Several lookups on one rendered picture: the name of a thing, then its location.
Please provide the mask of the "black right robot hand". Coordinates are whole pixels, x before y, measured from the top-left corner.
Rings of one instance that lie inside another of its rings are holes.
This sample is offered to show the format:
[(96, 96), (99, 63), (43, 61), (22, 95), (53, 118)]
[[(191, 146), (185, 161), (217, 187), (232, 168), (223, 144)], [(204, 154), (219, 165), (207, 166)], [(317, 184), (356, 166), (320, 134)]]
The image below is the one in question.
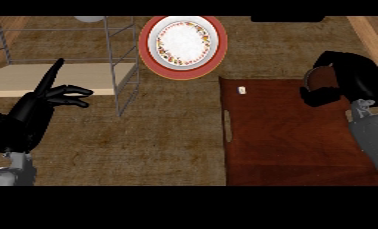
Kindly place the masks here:
[(317, 90), (300, 88), (300, 96), (310, 107), (337, 102), (346, 97), (350, 102), (374, 100), (378, 107), (378, 65), (365, 56), (354, 53), (325, 51), (313, 67), (329, 67), (335, 73), (337, 87)]

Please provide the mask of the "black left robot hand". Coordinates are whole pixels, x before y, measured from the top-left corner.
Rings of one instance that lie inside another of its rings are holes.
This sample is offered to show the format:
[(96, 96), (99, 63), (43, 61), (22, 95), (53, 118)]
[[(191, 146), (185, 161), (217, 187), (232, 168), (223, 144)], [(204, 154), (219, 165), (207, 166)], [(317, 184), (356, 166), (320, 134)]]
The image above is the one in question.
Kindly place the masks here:
[(53, 86), (64, 63), (59, 58), (34, 91), (21, 97), (7, 114), (0, 113), (0, 153), (31, 152), (43, 139), (56, 106), (89, 107), (83, 98), (93, 94), (90, 89), (74, 85)]

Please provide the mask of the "brown cupcake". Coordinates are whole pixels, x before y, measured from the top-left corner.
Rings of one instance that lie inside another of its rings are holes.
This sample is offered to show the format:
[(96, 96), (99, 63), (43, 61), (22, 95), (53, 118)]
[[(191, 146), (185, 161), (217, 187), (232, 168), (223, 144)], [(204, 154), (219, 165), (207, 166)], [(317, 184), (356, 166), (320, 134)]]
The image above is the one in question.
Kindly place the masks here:
[(331, 66), (319, 66), (306, 73), (304, 87), (309, 91), (315, 91), (323, 87), (338, 87), (335, 71)]

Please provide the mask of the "dark brown wooden tray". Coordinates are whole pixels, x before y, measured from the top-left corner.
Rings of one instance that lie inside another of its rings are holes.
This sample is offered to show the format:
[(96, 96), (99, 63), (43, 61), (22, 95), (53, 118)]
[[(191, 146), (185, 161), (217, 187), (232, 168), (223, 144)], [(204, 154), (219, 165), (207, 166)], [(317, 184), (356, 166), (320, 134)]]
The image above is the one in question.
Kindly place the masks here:
[(219, 84), (229, 185), (378, 186), (348, 132), (347, 100), (307, 106), (292, 79), (222, 78)]

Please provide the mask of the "white plate with floral rim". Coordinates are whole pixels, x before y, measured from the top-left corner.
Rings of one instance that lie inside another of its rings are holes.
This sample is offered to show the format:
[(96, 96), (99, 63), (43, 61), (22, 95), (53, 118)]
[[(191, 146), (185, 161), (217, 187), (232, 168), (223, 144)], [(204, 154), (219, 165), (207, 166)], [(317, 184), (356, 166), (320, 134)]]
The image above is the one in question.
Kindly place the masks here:
[(148, 51), (167, 69), (189, 71), (204, 66), (219, 48), (219, 34), (201, 16), (168, 16), (148, 34)]

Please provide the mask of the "pale wooden strip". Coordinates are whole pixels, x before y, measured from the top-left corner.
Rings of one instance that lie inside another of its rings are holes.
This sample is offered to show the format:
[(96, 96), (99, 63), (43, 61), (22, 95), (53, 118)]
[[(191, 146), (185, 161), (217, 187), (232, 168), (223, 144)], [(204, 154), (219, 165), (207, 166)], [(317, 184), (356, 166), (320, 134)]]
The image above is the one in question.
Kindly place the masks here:
[(371, 59), (378, 63), (378, 16), (347, 17)]

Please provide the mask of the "pale wooden shelf board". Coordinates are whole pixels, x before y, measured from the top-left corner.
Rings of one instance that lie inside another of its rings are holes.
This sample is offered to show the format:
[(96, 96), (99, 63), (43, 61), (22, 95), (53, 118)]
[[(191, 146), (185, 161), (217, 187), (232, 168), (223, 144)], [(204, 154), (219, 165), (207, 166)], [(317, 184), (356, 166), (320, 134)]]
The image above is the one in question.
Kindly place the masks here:
[[(0, 97), (22, 97), (33, 92), (50, 68), (50, 64), (9, 65), (0, 68)], [(90, 89), (95, 95), (114, 95), (136, 72), (134, 63), (65, 64), (53, 85), (75, 85)]]

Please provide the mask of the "brown wooden panel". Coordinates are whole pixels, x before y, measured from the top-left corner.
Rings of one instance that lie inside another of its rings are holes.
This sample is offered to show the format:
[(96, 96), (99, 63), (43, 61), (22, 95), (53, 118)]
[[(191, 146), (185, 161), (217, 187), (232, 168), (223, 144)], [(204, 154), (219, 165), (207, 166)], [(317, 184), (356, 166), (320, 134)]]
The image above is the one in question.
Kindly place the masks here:
[(0, 16), (0, 67), (7, 64), (10, 47), (28, 20), (28, 16)]

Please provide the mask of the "red oval placemat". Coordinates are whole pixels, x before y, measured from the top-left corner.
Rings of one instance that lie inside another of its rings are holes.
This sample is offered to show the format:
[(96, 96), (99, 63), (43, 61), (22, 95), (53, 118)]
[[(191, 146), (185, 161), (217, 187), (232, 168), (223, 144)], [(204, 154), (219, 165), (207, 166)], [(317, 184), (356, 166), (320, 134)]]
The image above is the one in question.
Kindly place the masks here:
[(164, 68), (152, 59), (152, 55), (148, 51), (148, 34), (152, 30), (154, 25), (158, 23), (158, 21), (168, 16), (155, 16), (146, 23), (142, 32), (139, 34), (139, 54), (142, 61), (146, 65), (146, 67), (151, 69), (151, 71), (159, 75), (161, 77), (171, 79), (171, 80), (192, 80), (204, 75), (207, 75), (220, 65), (226, 51), (227, 51), (227, 35), (224, 27), (217, 20), (214, 16), (201, 16), (204, 17), (210, 23), (213, 24), (217, 34), (219, 34), (219, 48), (216, 51), (216, 54), (210, 60), (210, 62), (201, 66), (198, 69), (191, 69), (189, 71), (176, 71), (173, 69)]

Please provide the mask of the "pale grey bowl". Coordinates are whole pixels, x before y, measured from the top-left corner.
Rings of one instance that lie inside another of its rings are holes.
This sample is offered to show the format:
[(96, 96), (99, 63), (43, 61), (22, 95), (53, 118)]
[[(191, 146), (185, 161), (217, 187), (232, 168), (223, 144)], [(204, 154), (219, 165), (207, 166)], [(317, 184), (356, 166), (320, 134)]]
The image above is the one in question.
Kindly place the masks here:
[(74, 18), (84, 23), (95, 23), (103, 20), (103, 16), (74, 16)]

